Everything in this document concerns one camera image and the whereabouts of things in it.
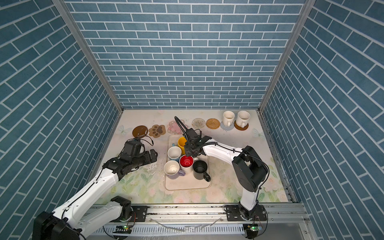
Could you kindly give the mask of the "yellow mug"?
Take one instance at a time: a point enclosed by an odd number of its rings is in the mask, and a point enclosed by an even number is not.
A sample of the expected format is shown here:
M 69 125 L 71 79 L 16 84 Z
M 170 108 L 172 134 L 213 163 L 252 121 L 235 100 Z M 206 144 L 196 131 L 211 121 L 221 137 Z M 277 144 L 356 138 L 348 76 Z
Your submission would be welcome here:
M 178 146 L 182 150 L 182 155 L 186 154 L 186 152 L 185 152 L 186 142 L 187 142 L 187 140 L 186 140 L 185 137 L 181 137 L 181 138 L 178 139 Z

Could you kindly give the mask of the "light blue mug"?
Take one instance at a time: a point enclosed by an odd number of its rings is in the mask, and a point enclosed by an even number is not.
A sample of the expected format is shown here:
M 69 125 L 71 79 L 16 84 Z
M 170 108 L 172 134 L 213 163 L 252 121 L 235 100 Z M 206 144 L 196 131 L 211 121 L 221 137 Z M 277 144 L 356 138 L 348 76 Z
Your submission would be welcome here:
M 167 155 L 171 161 L 178 162 L 182 156 L 182 150 L 177 146 L 173 146 L 168 149 Z

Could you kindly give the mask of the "pink flower coaster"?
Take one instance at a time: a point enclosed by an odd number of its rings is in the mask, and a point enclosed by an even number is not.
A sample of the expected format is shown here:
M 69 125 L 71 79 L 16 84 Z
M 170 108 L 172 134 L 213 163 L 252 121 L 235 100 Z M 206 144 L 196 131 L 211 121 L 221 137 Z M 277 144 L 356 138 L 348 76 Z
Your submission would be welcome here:
M 179 127 L 179 125 L 176 123 L 175 120 L 170 121 L 168 124 L 167 132 L 172 135 L 182 135 L 183 131 Z

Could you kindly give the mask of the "cork paw print coaster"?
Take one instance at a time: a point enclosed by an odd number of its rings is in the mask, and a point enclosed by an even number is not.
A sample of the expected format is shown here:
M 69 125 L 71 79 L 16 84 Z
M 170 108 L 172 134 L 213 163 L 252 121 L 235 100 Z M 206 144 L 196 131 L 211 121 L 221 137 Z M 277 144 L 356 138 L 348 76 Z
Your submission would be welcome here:
M 153 138 L 159 138 L 162 135 L 165 135 L 167 132 L 166 127 L 164 125 L 153 125 L 149 131 L 148 134 L 150 137 Z

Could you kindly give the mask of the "woven rattan round coaster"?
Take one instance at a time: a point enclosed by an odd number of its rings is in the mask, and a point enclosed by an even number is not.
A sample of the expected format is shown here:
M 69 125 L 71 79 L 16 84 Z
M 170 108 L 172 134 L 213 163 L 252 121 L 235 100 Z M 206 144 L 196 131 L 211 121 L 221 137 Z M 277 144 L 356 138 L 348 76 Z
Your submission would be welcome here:
M 220 125 L 221 125 L 221 122 L 215 118 L 210 118 L 206 121 L 206 126 L 212 130 L 218 129 Z

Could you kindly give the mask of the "light blue round coaster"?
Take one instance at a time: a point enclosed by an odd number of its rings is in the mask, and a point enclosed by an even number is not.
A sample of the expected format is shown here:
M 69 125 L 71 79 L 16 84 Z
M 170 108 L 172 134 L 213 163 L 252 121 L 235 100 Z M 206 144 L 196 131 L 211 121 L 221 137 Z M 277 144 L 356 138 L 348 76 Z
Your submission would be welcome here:
M 231 131 L 234 128 L 234 123 L 231 123 L 229 126 L 226 126 L 223 122 L 221 122 L 220 127 L 224 131 L 228 132 L 228 131 Z

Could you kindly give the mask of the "white speckled mug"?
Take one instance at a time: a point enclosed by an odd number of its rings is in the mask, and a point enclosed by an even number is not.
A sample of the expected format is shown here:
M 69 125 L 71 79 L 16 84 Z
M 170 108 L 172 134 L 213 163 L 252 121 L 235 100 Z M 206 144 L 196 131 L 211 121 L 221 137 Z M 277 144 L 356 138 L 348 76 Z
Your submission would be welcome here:
M 237 114 L 236 123 L 239 126 L 244 127 L 246 124 L 249 123 L 250 118 L 251 118 L 251 115 L 250 115 L 249 112 L 247 112 L 247 111 L 239 111 L 238 114 Z

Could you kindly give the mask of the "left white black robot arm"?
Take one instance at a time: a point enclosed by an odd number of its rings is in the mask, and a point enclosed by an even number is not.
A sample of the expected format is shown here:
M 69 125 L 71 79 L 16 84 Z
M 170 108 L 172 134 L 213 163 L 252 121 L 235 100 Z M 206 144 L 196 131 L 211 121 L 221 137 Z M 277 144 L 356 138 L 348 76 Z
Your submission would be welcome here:
M 51 213 L 40 213 L 33 225 L 34 240 L 85 240 L 112 220 L 128 222 L 135 218 L 131 201 L 112 198 L 101 209 L 86 215 L 93 204 L 125 175 L 157 161 L 158 153 L 146 150 L 139 138 L 125 142 L 118 157 L 105 162 L 96 176 L 73 197 Z

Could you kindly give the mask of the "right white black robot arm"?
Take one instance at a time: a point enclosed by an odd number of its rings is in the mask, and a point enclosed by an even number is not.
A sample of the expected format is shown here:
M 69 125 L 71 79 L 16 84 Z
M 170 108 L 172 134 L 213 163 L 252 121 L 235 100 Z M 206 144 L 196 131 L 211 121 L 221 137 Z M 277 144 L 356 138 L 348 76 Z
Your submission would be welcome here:
M 205 155 L 214 157 L 233 166 L 238 182 L 243 187 L 239 202 L 242 218 L 250 220 L 256 216 L 258 192 L 268 178 L 268 166 L 251 146 L 235 148 L 216 142 L 209 136 L 197 134 L 193 129 L 183 130 L 187 142 L 187 156 Z

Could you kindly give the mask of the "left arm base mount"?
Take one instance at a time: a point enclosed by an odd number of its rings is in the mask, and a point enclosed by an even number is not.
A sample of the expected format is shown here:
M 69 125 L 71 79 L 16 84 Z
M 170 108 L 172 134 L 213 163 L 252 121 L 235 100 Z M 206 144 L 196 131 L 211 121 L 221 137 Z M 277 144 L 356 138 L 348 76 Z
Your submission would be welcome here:
M 148 206 L 131 206 L 130 209 L 123 207 L 123 210 L 118 217 L 111 220 L 112 223 L 133 223 L 133 222 L 145 222 L 147 217 Z

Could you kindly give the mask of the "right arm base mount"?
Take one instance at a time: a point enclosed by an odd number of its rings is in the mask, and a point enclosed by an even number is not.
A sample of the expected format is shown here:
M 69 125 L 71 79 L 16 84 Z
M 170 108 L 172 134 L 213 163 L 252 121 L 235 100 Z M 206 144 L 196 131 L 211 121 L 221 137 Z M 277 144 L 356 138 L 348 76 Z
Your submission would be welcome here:
M 259 204 L 256 204 L 252 210 L 247 210 L 240 203 L 237 205 L 225 205 L 224 211 L 229 222 L 266 221 L 268 219 L 265 207 Z

